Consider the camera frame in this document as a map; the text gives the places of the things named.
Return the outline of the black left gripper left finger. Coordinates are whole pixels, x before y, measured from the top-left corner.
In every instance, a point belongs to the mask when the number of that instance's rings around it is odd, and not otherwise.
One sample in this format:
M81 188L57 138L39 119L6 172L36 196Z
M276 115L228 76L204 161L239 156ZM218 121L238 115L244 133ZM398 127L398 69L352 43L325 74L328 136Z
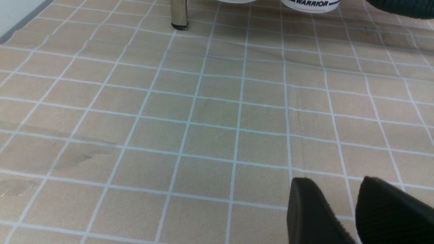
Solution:
M290 244L355 244L324 194L308 178L293 178L287 209Z

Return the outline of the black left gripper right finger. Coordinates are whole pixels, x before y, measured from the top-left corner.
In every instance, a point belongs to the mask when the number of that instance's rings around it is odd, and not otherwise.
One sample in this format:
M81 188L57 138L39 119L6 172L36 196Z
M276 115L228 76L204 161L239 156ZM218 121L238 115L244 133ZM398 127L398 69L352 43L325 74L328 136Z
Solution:
M355 209L363 244L432 244L434 210L377 177L364 177Z

